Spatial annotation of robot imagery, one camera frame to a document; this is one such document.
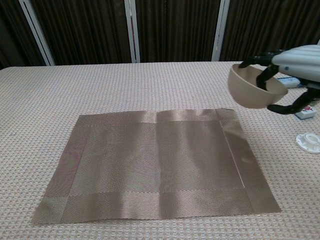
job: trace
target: robotic hand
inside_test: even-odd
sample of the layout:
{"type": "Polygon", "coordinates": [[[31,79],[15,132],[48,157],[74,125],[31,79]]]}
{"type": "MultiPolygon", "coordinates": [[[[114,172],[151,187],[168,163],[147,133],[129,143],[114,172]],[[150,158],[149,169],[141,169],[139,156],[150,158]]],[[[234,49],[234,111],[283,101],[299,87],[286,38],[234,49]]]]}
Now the robotic hand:
{"type": "Polygon", "coordinates": [[[267,90],[266,81],[278,72],[298,78],[307,88],[307,91],[293,104],[288,106],[272,104],[267,107],[270,111],[278,114],[295,114],[311,102],[320,100],[320,45],[262,53],[243,61],[239,68],[254,64],[267,67],[256,77],[256,85],[261,89],[267,90]]]}

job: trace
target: table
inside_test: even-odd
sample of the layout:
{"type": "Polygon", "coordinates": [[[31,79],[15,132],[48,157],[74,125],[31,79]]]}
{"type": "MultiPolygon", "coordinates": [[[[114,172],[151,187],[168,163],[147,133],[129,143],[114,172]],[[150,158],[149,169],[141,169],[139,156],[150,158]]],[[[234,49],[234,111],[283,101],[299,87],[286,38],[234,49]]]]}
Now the table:
{"type": "MultiPolygon", "coordinates": [[[[307,120],[246,109],[228,93],[234,62],[10,67],[0,71],[0,239],[319,239],[320,155],[298,134],[307,120]],[[104,220],[33,225],[79,115],[231,108],[239,117],[281,213],[172,220],[104,220]]],[[[292,89],[291,104],[304,90],[292,89]]]]}

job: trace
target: white window frame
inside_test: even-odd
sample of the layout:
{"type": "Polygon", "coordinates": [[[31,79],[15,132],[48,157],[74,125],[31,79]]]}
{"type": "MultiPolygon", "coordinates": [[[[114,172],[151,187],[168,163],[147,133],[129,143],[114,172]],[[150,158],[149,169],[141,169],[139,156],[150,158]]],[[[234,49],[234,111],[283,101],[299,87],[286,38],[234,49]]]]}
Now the white window frame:
{"type": "Polygon", "coordinates": [[[41,30],[39,21],[35,14],[35,11],[29,0],[19,0],[23,13],[28,21],[28,24],[31,28],[34,39],[39,47],[41,55],[44,59],[44,62],[47,66],[55,66],[55,61],[52,57],[50,49],[48,47],[47,41],[44,37],[44,34],[41,30]]]}
{"type": "Polygon", "coordinates": [[[131,0],[131,12],[132,12],[132,27],[133,27],[133,40],[136,62],[140,63],[140,48],[139,48],[139,34],[137,24],[137,11],[136,11],[136,0],[131,0]]]}
{"type": "Polygon", "coordinates": [[[219,61],[228,17],[230,0],[220,0],[219,15],[215,29],[211,61],[219,61]]]}
{"type": "Polygon", "coordinates": [[[132,25],[131,0],[124,0],[124,8],[125,8],[126,25],[128,28],[131,62],[134,64],[137,62],[137,58],[136,58],[136,52],[135,52],[134,31],[133,31],[133,25],[132,25]]]}

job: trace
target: placemat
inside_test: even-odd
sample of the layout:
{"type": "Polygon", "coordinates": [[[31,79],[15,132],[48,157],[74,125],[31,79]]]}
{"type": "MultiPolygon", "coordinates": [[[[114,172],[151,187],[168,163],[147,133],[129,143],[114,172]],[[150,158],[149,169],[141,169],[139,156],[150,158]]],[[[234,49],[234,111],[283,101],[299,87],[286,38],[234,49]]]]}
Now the placemat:
{"type": "Polygon", "coordinates": [[[232,109],[82,115],[36,223],[279,212],[232,109]]]}

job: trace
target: white box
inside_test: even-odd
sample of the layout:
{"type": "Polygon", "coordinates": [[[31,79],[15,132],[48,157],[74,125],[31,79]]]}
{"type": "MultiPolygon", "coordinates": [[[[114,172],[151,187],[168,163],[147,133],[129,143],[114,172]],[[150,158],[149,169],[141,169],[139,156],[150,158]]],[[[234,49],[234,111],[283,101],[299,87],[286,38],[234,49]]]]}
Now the white box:
{"type": "Polygon", "coordinates": [[[300,120],[309,119],[317,114],[317,110],[313,106],[306,106],[302,111],[295,113],[300,120]]]}

